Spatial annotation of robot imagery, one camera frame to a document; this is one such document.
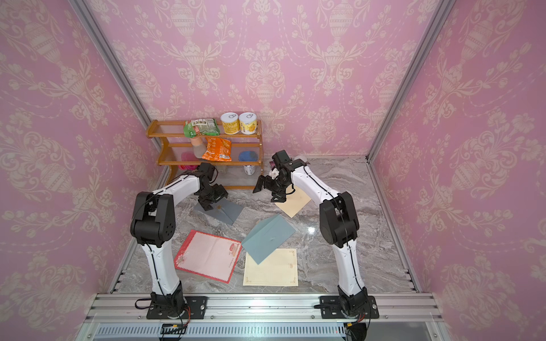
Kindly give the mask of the dark grey envelope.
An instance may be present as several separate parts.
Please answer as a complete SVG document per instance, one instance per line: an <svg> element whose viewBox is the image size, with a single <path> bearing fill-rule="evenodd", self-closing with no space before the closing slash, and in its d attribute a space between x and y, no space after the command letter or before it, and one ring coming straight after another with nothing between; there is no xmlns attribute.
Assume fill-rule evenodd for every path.
<svg viewBox="0 0 546 341"><path fill-rule="evenodd" d="M232 226L243 211L243 206L223 198L218 203L212 204L211 210L204 210L199 203L196 204L193 209L196 212L203 213L222 223Z"/></svg>

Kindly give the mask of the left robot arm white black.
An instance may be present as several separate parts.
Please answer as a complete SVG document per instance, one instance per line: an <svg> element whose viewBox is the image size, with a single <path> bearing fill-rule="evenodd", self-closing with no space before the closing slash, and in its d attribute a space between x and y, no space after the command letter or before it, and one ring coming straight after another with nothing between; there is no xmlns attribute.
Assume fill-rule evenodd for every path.
<svg viewBox="0 0 546 341"><path fill-rule="evenodd" d="M183 295L183 286L176 274L171 240L176 231L175 207L189 196L212 210L213 204L228 196L216 183L218 172L210 163L195 170L186 170L169 184L153 192L136 196L130 234L142 246L152 276L149 318L190 318L190 305Z"/></svg>

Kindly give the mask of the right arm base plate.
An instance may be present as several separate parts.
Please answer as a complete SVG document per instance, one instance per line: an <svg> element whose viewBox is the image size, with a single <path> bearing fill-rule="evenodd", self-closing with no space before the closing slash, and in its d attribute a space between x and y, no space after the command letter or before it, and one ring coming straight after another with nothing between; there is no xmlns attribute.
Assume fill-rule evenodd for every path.
<svg viewBox="0 0 546 341"><path fill-rule="evenodd" d="M352 306L343 303L340 296L320 296L314 309L320 310L323 319L378 319L380 317L378 304L374 296L368 296L363 305Z"/></svg>

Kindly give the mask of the cream yellow letter paper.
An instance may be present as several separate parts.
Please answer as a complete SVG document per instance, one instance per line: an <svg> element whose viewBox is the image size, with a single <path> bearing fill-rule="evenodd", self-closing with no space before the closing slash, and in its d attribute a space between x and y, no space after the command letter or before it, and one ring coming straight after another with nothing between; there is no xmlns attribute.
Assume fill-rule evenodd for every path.
<svg viewBox="0 0 546 341"><path fill-rule="evenodd" d="M260 264L246 254L243 285L298 286L297 250L276 249Z"/></svg>

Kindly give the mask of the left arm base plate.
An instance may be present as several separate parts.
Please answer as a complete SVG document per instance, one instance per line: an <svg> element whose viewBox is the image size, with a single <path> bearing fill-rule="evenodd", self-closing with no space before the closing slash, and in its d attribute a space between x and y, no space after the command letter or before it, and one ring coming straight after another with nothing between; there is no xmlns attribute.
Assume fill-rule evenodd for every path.
<svg viewBox="0 0 546 341"><path fill-rule="evenodd" d="M207 296L185 296L181 300L156 296L152 298L146 319L203 320L207 303Z"/></svg>

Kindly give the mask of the teal blue envelope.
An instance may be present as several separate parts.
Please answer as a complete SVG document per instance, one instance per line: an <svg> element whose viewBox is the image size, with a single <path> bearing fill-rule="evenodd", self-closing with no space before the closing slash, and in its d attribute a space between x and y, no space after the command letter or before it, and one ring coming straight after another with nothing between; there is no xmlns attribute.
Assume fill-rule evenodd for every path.
<svg viewBox="0 0 546 341"><path fill-rule="evenodd" d="M259 221L243 240L242 246L256 264L261 264L295 232L281 215L274 215Z"/></svg>

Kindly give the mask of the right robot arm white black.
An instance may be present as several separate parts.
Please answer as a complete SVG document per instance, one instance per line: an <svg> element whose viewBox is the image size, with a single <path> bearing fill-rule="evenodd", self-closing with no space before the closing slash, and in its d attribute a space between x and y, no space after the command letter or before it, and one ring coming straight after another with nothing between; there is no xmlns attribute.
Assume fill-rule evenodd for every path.
<svg viewBox="0 0 546 341"><path fill-rule="evenodd" d="M321 235L332 246L338 269L341 310L350 318L370 318L365 310L371 309L373 304L358 265L356 240L360 224L353 197L328 186L312 172L307 162L290 158L285 150L275 153L272 162L272 173L260 176L253 192L267 189L273 203L285 203L286 190L298 188L318 205Z"/></svg>

